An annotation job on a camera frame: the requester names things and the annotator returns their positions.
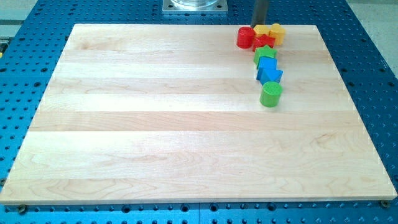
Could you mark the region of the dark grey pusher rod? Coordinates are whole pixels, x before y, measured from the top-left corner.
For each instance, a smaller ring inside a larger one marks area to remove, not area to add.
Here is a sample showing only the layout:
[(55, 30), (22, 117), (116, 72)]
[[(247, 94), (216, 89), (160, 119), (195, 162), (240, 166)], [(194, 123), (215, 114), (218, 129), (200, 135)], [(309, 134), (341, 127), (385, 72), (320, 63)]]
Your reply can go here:
[(268, 9), (269, 0), (255, 0), (250, 26), (255, 27), (256, 25), (264, 25)]

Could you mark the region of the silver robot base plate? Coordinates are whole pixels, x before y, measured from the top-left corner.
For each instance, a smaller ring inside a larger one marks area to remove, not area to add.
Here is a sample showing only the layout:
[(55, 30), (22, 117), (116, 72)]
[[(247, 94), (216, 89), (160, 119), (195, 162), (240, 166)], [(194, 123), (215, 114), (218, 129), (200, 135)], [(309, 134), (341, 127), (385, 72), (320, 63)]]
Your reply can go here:
[(164, 14), (227, 13), (227, 0), (163, 0)]

